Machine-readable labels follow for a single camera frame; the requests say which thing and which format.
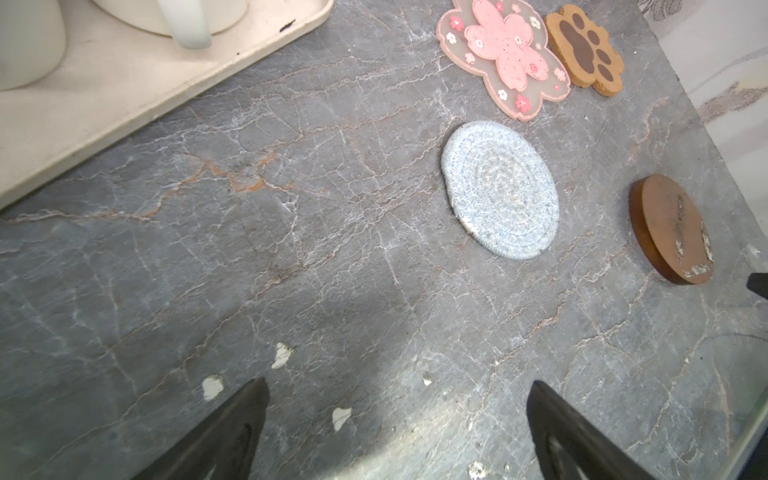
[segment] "light blue coaster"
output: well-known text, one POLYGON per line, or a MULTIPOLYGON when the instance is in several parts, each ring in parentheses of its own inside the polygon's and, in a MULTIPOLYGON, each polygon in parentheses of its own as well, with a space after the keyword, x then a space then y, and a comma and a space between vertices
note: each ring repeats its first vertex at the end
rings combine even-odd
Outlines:
POLYGON ((527 259, 549 247, 560 207, 552 175, 515 131, 471 121, 442 151, 442 173, 453 213, 482 246, 527 259))

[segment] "black speck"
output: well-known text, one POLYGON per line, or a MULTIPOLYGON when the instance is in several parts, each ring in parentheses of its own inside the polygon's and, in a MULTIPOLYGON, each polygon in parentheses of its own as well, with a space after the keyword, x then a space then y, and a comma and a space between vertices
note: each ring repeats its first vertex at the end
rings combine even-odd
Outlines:
POLYGON ((296 19, 293 19, 293 20, 291 20, 290 22, 286 23, 285 25, 283 25, 283 27, 280 29, 280 31, 283 31, 283 30, 285 30, 286 28, 290 27, 291 25, 293 25, 293 23, 294 23, 295 21, 296 21, 296 19))

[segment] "brown paw print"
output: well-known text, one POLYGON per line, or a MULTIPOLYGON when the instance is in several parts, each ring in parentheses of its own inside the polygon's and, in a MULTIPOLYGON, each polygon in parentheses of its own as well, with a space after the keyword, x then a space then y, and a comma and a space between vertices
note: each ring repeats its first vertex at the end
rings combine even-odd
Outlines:
POLYGON ((547 15, 549 48, 562 61, 579 87, 594 86, 598 93, 613 97, 621 91, 624 60, 608 43, 608 32, 590 20, 576 5, 547 15))

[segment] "small red flower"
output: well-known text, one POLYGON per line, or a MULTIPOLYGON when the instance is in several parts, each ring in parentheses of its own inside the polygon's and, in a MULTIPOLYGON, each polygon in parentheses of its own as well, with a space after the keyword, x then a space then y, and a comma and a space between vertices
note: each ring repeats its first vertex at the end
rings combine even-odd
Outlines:
POLYGON ((515 100, 515 107, 519 108, 521 112, 525 113, 531 110, 531 102, 528 101, 526 97, 518 95, 517 100, 515 100))
POLYGON ((464 22, 456 15, 451 15, 451 28, 462 31, 464 30, 464 22))

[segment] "gray marble countertop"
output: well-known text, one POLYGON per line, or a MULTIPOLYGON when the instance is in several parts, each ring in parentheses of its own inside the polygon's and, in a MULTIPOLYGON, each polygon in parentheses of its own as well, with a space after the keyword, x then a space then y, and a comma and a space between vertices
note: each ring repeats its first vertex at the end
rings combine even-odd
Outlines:
POLYGON ((0 477, 130 478, 265 375, 253 478, 540 478, 534 379, 652 475, 711 478, 768 385, 741 253, 760 233, 637 6, 579 5, 626 61, 614 98, 575 88, 513 121, 440 51, 449 2, 341 0, 3 211, 0 477), (449 207, 442 145, 482 119, 555 180, 534 259, 483 249, 449 207), (629 187, 657 172, 707 222, 704 286, 661 279, 634 239, 629 187))

